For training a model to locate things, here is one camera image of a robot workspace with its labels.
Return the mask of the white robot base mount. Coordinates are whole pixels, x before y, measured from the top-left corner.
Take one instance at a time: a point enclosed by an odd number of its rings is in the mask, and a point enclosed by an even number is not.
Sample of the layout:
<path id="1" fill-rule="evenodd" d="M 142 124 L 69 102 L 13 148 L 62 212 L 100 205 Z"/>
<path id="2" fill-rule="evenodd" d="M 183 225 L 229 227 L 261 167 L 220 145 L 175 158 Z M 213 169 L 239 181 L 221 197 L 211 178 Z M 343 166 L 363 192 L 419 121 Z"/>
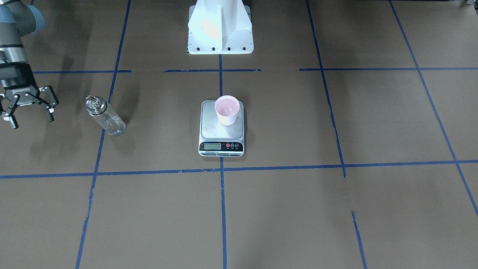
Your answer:
<path id="1" fill-rule="evenodd" d="M 190 6 L 189 54 L 242 55 L 253 51 L 251 9 L 242 0 L 198 0 Z"/>

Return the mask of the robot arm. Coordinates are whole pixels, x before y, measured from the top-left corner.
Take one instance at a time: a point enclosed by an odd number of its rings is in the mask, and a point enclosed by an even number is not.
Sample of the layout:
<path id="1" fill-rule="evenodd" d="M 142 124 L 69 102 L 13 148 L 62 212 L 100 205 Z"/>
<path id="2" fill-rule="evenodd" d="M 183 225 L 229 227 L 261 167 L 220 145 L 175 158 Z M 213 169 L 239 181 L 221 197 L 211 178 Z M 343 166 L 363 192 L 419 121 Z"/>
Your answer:
<path id="1" fill-rule="evenodd" d="M 22 37 L 38 32 L 46 26 L 46 20 L 37 7 L 20 0 L 2 0 L 0 5 L 0 80 L 1 118 L 12 129 L 18 128 L 14 112 L 18 107 L 41 105 L 49 121 L 54 121 L 53 112 L 59 101 L 51 86 L 39 87 L 26 55 Z"/>

